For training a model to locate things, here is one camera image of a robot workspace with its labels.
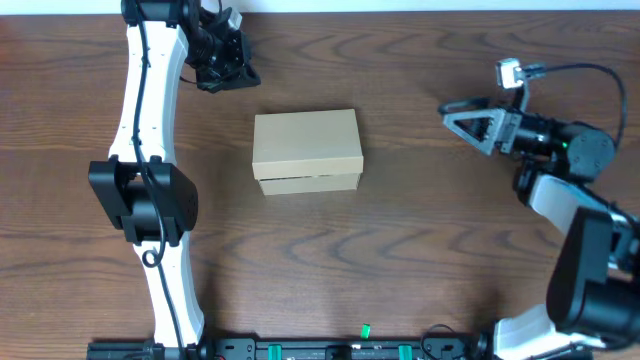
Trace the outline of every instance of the white connector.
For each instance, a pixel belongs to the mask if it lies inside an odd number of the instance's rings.
[[[520,60],[509,58],[498,61],[496,64],[498,86],[503,89],[515,89],[524,85],[524,71],[520,66]]]

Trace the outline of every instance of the wood grain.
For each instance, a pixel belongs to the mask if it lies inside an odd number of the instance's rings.
[[[191,248],[210,323],[261,337],[478,330],[544,301],[562,237],[511,191],[516,164],[442,125],[437,106],[495,93],[495,60],[591,61],[626,80],[629,127],[595,189],[640,213],[640,25],[633,12],[247,15],[263,85],[212,96],[181,84],[176,147],[197,185]],[[145,338],[145,278],[87,182],[120,118],[119,16],[0,18],[0,358],[83,358]],[[184,76],[193,74],[185,68]],[[265,198],[255,114],[355,108],[365,154],[352,193]],[[612,82],[536,83],[532,110],[608,130]],[[640,358],[635,350],[607,358]]]

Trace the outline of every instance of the black mount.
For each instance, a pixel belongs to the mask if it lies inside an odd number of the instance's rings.
[[[611,214],[579,208],[547,291],[547,312],[559,331],[599,336],[610,344],[640,339],[638,224],[616,226]],[[608,262],[632,275],[611,278]]]
[[[260,85],[260,76],[251,65],[247,36],[235,28],[239,16],[232,8],[213,14],[200,0],[138,0],[145,20],[180,26],[189,42],[185,62],[196,71],[198,89],[216,93]],[[122,17],[137,26],[136,1],[122,0]]]
[[[193,230],[198,218],[196,186],[177,167],[152,157],[147,164],[158,189],[158,208],[164,217],[167,240],[177,246],[185,231]],[[135,163],[121,163],[117,156],[109,161],[92,161],[89,183],[111,224],[124,230],[128,242],[160,240],[160,225],[149,194],[141,181],[133,181],[140,169]]]
[[[204,341],[206,346],[192,347],[191,360],[471,360],[484,359],[484,353],[474,355],[465,344],[471,337],[429,337],[423,340],[269,340],[230,338]],[[153,342],[92,343],[87,360],[105,359],[178,360],[177,349],[165,349]]]

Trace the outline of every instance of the box lid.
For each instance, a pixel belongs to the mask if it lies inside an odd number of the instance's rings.
[[[361,173],[355,110],[256,115],[256,179]]]

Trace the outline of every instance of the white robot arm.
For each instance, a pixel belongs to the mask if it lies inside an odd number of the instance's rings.
[[[197,0],[122,4],[129,42],[122,118],[109,160],[92,162],[89,180],[145,265],[155,343],[195,347],[204,329],[189,260],[197,191],[177,169],[173,143],[180,74],[186,60],[196,69],[198,87],[212,93],[260,79],[239,30],[242,17],[233,9],[212,14]],[[144,186],[131,182],[140,175]]]

